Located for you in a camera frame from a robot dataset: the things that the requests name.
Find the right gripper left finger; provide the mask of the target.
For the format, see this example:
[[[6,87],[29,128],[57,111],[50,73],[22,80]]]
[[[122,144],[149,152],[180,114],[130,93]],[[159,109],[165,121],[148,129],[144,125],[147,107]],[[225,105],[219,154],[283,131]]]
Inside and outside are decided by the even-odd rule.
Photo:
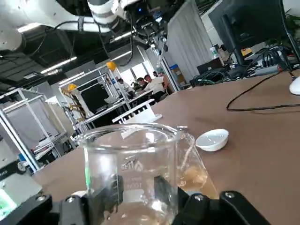
[[[6,214],[2,225],[98,225],[123,202],[123,178],[112,175],[108,184],[88,196],[70,195],[54,202],[51,195],[34,195]]]

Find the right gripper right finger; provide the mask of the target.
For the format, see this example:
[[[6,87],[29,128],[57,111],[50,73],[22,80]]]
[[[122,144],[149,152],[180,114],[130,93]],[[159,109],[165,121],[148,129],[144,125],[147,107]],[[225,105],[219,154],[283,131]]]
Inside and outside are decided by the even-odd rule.
[[[160,225],[269,225],[270,222],[241,193],[223,191],[218,199],[173,187],[162,176],[154,178],[154,197]]]

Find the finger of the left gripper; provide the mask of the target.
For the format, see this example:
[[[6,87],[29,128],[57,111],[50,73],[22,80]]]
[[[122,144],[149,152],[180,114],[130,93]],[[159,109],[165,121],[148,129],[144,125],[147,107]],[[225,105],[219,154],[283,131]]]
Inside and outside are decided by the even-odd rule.
[[[154,43],[156,48],[161,52],[168,52],[167,45],[168,22],[159,24],[158,32],[155,34]]]
[[[150,43],[150,37],[147,32],[147,26],[133,26],[132,28],[132,37],[135,41],[138,41],[144,45],[148,45]]]

